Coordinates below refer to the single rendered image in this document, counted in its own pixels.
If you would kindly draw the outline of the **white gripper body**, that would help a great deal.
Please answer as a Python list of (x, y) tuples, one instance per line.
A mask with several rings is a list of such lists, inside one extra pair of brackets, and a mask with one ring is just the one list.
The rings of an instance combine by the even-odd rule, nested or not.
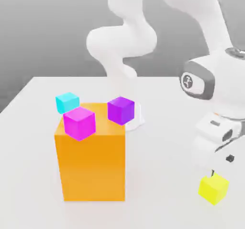
[(198, 136), (193, 142), (194, 163), (218, 174), (233, 174), (241, 169), (241, 139), (225, 145)]

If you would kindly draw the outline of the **small yellow cube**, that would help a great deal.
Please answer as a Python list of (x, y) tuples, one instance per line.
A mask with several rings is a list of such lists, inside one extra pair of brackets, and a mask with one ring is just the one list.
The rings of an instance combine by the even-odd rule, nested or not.
[(199, 185), (198, 194), (212, 205), (218, 204), (227, 194), (229, 181), (214, 173), (211, 177), (204, 176)]

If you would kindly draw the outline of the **small purple cube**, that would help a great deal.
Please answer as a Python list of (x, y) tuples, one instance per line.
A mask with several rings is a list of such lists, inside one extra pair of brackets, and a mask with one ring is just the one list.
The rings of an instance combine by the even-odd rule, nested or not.
[(108, 119), (123, 126), (134, 119), (134, 101), (117, 97), (107, 102)]

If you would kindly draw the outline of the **small magenta cube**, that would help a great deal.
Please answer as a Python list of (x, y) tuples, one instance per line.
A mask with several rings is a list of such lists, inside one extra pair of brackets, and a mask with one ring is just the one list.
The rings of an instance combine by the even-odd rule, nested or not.
[(63, 114), (65, 133), (77, 141), (96, 133), (95, 113), (78, 107)]

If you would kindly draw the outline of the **small cyan cube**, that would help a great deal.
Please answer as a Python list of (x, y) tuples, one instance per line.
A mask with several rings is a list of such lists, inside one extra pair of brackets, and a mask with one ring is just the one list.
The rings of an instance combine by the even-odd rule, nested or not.
[(80, 106), (79, 97), (71, 92), (56, 96), (56, 107), (60, 114), (69, 112)]

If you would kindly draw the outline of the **large orange box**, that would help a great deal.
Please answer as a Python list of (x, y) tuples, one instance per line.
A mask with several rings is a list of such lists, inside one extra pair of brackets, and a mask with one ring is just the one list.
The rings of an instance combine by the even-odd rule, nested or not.
[(83, 103), (96, 117), (96, 133), (77, 141), (61, 120), (54, 134), (65, 201), (125, 200), (125, 127), (110, 121), (106, 103)]

